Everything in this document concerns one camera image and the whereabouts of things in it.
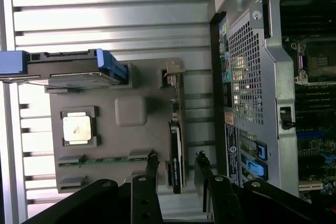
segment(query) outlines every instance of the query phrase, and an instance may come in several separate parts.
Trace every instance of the screw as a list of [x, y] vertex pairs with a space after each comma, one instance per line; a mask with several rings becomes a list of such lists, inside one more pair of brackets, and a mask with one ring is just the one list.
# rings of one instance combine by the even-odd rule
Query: screw
[[101, 186], [103, 186], [103, 187], [108, 187], [108, 186], [110, 186], [110, 185], [111, 185], [110, 182], [106, 182], [106, 183], [102, 184]]
[[224, 178], [223, 178], [223, 177], [219, 177], [219, 176], [217, 176], [217, 177], [215, 177], [215, 180], [216, 180], [216, 181], [223, 181]]
[[261, 184], [259, 182], [252, 182], [253, 187], [260, 187]]
[[260, 11], [258, 10], [255, 10], [253, 13], [252, 13], [252, 17], [254, 20], [260, 20], [261, 17], [262, 17], [262, 14]]

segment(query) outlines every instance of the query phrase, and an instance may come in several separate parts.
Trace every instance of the motherboard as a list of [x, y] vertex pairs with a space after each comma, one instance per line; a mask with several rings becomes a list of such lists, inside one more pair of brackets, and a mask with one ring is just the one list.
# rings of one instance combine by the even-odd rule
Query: motherboard
[[282, 46], [293, 59], [300, 197], [336, 207], [336, 3], [281, 0]]

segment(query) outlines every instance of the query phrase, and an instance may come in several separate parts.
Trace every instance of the blue connector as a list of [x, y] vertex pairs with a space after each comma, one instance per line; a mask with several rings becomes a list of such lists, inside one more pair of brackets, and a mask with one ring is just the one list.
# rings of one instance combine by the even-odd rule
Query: blue connector
[[262, 177], [265, 180], [268, 180], [267, 165], [263, 164], [262, 162], [258, 160], [248, 159], [246, 161], [246, 167], [249, 172], [252, 172], [258, 175], [259, 177]]
[[324, 137], [326, 133], [324, 131], [302, 131], [297, 132], [296, 137], [297, 139], [312, 139], [312, 138], [320, 138]]
[[222, 73], [222, 83], [228, 83], [232, 81], [232, 74], [230, 71]]
[[332, 163], [336, 162], [336, 155], [334, 155], [334, 154], [329, 154], [329, 153], [321, 152], [320, 155], [325, 158], [324, 162], [326, 164], [332, 164]]
[[266, 161], [267, 160], [267, 145], [263, 143], [256, 142], [257, 145], [257, 151], [258, 151], [258, 157], [261, 160]]
[[100, 70], [108, 69], [110, 77], [115, 78], [118, 76], [124, 81], [128, 80], [128, 69], [119, 63], [109, 51], [96, 49], [96, 52], [98, 68]]
[[25, 74], [24, 51], [0, 51], [0, 74]]

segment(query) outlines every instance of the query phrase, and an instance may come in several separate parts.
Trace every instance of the metal frame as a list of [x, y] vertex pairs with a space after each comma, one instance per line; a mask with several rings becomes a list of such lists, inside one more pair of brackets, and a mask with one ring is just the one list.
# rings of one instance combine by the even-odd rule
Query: metal frame
[[214, 124], [217, 171], [227, 174], [227, 158], [225, 144], [225, 130], [223, 124], [223, 88], [221, 74], [221, 59], [219, 58], [219, 30], [218, 23], [224, 18], [225, 13], [216, 14], [210, 22], [211, 62], [213, 67], [213, 94], [214, 94]]
[[[289, 108], [291, 123], [295, 121], [293, 62], [281, 44], [280, 0], [265, 0], [265, 3], [268, 4], [268, 16], [265, 17], [262, 16], [264, 12], [261, 0], [211, 0], [208, 14], [209, 19], [213, 20], [221, 11], [226, 12], [227, 38], [247, 22], [250, 22], [254, 34], [258, 34], [264, 123], [253, 123], [235, 116], [234, 126], [255, 134], [257, 140], [267, 144], [268, 182], [298, 196], [295, 129], [284, 127], [285, 121], [281, 116], [283, 108]], [[264, 36], [264, 18], [269, 22], [270, 38]], [[232, 108], [225, 108], [225, 111], [234, 112]]]
[[322, 86], [322, 85], [334, 85], [336, 84], [336, 81], [324, 81], [324, 82], [309, 82], [309, 75], [304, 71], [304, 66], [303, 66], [303, 57], [305, 56], [306, 52], [306, 47], [308, 42], [312, 41], [336, 41], [334, 38], [307, 38], [303, 39], [302, 41], [298, 43], [292, 43], [291, 48], [297, 52], [297, 62], [298, 62], [298, 69], [299, 73], [298, 75], [294, 78], [294, 82], [297, 85], [302, 85], [302, 86]]
[[[0, 50], [15, 50], [12, 0], [0, 0]], [[0, 83], [0, 128], [5, 141], [0, 141], [0, 158], [6, 223], [27, 219], [22, 137], [18, 85]]]

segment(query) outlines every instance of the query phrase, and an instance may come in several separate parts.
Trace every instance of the gray metal plate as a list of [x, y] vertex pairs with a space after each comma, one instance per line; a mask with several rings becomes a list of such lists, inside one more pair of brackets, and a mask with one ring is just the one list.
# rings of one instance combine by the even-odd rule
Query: gray metal plate
[[[131, 150], [153, 148], [159, 155], [159, 184], [165, 183], [164, 161], [169, 160], [169, 125], [172, 108], [169, 100], [174, 99], [172, 87], [158, 88], [158, 71], [165, 69], [167, 61], [183, 66], [181, 59], [137, 60], [131, 63], [136, 68], [137, 87], [133, 89], [90, 89], [80, 93], [50, 95], [52, 135], [54, 138], [55, 161], [62, 156], [82, 155], [88, 158], [128, 156]], [[118, 97], [142, 95], [145, 97], [148, 120], [144, 126], [119, 127], [116, 124], [114, 101]], [[97, 131], [101, 144], [96, 148], [73, 149], [62, 145], [63, 108], [79, 106], [99, 107]], [[121, 185], [132, 173], [145, 170], [146, 162], [114, 163], [73, 167], [56, 167], [56, 180], [59, 183], [66, 177], [87, 176], [88, 182], [107, 178]]]

